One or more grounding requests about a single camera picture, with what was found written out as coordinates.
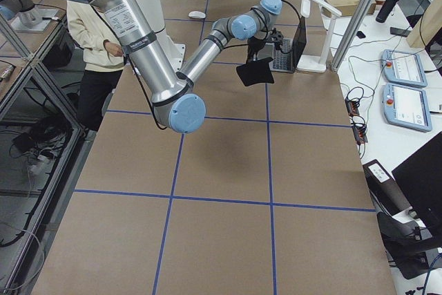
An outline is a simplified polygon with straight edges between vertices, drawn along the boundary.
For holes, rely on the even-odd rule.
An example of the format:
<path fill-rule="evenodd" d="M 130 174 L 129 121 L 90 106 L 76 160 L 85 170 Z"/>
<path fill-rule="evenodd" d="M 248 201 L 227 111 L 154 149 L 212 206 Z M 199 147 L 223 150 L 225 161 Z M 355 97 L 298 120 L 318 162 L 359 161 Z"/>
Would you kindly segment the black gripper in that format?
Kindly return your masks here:
<path fill-rule="evenodd" d="M 247 40 L 247 59 L 246 62 L 256 61 L 258 59 L 258 53 L 265 47 L 267 43 L 266 39 L 259 39 L 251 37 Z"/>

